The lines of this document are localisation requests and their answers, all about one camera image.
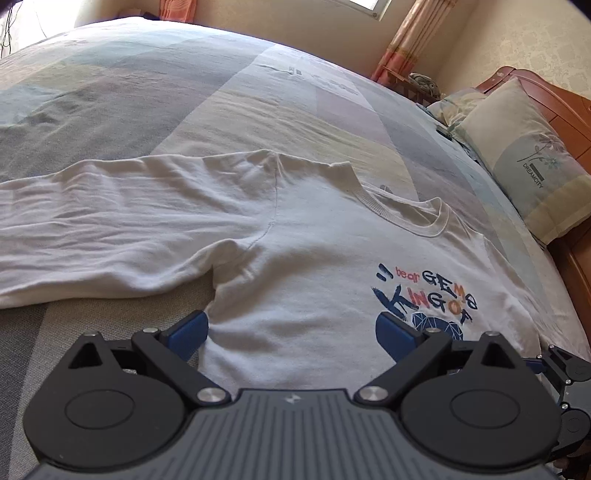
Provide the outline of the white printed sweatshirt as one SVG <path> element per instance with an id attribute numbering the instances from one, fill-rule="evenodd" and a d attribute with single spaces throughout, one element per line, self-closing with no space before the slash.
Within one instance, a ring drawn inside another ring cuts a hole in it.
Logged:
<path id="1" fill-rule="evenodd" d="M 128 298 L 213 275 L 200 369 L 228 390 L 360 388 L 377 317 L 540 352 L 523 281 L 441 199 L 270 151 L 82 161 L 1 187 L 1 303 Z"/>

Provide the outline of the front pastel pillow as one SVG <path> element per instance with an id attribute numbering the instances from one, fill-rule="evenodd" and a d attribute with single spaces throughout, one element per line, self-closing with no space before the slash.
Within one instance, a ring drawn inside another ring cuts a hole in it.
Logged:
<path id="1" fill-rule="evenodd" d="M 519 80 L 488 95 L 456 131 L 540 243 L 550 244 L 590 217 L 590 174 Z"/>

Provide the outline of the pastel pillow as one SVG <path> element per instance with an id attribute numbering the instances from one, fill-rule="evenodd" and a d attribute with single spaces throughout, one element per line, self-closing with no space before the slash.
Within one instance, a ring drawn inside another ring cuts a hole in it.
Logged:
<path id="1" fill-rule="evenodd" d="M 475 88 L 454 92 L 427 107 L 448 129 L 457 127 L 487 96 Z"/>
<path id="2" fill-rule="evenodd" d="M 456 131 L 540 243 L 550 244 L 590 217 L 590 174 L 519 80 L 488 95 Z"/>

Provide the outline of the rear pastel pillow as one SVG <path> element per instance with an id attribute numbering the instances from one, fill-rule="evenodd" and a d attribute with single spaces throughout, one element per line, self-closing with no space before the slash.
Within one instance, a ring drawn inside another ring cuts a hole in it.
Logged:
<path id="1" fill-rule="evenodd" d="M 487 96 L 475 88 L 454 92 L 427 107 L 448 129 L 457 127 Z"/>

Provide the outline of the patchwork pastel bed sheet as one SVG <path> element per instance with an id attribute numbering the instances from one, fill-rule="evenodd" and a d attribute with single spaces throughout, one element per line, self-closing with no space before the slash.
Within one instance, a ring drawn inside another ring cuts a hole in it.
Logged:
<path id="1" fill-rule="evenodd" d="M 327 163 L 412 200 L 440 197 L 486 235 L 582 356 L 583 323 L 550 255 L 489 174 L 423 109 L 272 42 L 123 19 L 74 29 L 1 63 L 1 177 L 84 159 L 270 149 Z"/>

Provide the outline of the wooden bedside table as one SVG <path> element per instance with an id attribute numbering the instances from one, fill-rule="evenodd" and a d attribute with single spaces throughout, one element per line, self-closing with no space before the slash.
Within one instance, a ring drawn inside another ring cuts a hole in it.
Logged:
<path id="1" fill-rule="evenodd" d="M 385 73 L 387 74 L 387 79 L 385 80 L 384 86 L 394 93 L 398 93 L 422 106 L 429 106 L 440 100 L 440 97 L 432 95 L 426 88 L 422 88 L 411 78 L 394 72 L 390 68 L 386 68 Z"/>

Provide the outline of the right orange striped curtain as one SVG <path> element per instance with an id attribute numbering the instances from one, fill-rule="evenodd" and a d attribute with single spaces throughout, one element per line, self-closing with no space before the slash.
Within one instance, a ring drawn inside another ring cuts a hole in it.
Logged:
<path id="1" fill-rule="evenodd" d="M 407 77 L 456 4 L 456 0 L 417 0 L 370 79 L 386 85 L 391 72 Z"/>

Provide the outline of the orange striped curtain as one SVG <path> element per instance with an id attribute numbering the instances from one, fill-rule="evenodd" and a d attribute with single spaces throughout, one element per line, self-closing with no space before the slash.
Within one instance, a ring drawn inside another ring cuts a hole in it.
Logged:
<path id="1" fill-rule="evenodd" d="M 159 18 L 164 21 L 192 23 L 197 11 L 197 0 L 160 0 Z"/>
<path id="2" fill-rule="evenodd" d="M 456 0 L 417 0 L 370 79 L 386 85 L 391 72 L 407 77 L 456 4 Z"/>

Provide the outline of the left orange striped curtain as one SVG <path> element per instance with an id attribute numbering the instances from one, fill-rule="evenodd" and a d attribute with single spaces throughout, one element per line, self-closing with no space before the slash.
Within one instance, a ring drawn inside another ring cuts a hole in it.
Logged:
<path id="1" fill-rule="evenodd" d="M 160 0 L 159 18 L 164 21 L 192 23 L 197 11 L 197 0 Z"/>

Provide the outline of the window with white frame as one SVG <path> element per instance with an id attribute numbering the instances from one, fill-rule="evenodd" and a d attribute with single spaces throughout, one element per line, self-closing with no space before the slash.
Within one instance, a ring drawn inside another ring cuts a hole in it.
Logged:
<path id="1" fill-rule="evenodd" d="M 391 4 L 391 0 L 337 0 L 337 2 L 378 21 L 383 18 Z"/>

